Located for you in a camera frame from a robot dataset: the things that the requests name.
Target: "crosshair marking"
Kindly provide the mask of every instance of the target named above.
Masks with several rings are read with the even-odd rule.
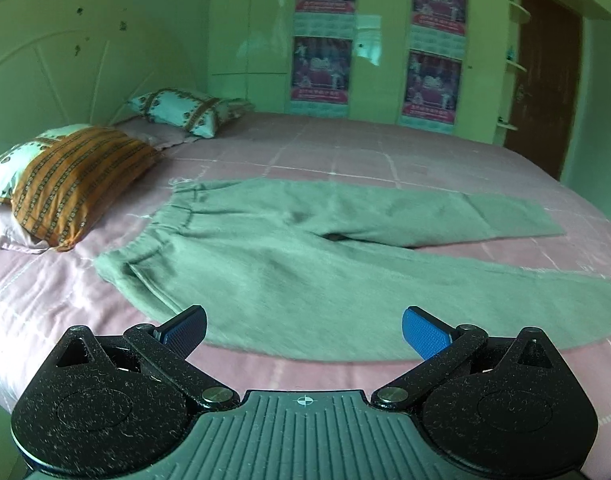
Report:
[[[308,397],[306,395],[306,396],[303,396],[303,397],[299,397],[297,399],[297,402],[299,404],[301,404],[301,406],[309,406],[310,404],[312,404],[314,402],[314,399],[312,397]]]

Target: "wooden door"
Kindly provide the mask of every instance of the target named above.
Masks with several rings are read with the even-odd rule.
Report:
[[[521,0],[532,15],[521,27],[519,64],[505,147],[557,180],[570,141],[581,63],[581,17],[554,0]]]

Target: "pink bedsheet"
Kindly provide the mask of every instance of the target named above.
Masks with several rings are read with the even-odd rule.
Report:
[[[133,126],[138,126],[140,120],[135,121]],[[0,403],[8,410],[68,327],[85,324],[95,334],[112,335],[145,321],[97,276],[92,262],[102,251],[135,238],[180,179],[331,179],[530,198],[551,212],[566,236],[426,251],[611,276],[611,223],[532,163],[503,148],[398,126],[251,114],[216,139],[182,144],[166,155],[75,250],[39,256],[0,251]],[[599,435],[584,471],[591,478],[611,478],[611,338],[563,354],[599,416]],[[292,362],[209,346],[200,346],[189,361],[240,393],[253,388],[360,388],[369,395],[415,365]]]

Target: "headboard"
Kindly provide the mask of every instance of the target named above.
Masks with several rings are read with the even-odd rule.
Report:
[[[0,153],[49,128],[109,125],[132,96],[196,88],[181,45],[121,0],[0,0]]]

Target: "pillowcase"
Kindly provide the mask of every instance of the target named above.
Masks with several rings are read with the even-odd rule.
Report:
[[[55,130],[48,130],[23,144],[17,144],[0,155],[0,205],[9,204],[20,177],[28,164],[44,150],[90,124],[72,124]]]
[[[80,130],[28,165],[12,194],[12,213],[31,235],[69,251],[160,157],[119,130]]]
[[[176,126],[150,123],[143,117],[138,116],[116,124],[115,127],[131,139],[138,139],[149,144],[158,152],[166,148],[178,146],[184,142],[194,142],[199,139],[199,137],[189,134]]]
[[[154,123],[172,124],[211,139],[218,129],[252,109],[243,99],[220,99],[201,92],[163,88],[128,101],[130,108]]]
[[[32,237],[19,225],[8,206],[0,207],[0,249],[40,254],[49,248],[47,242]]]

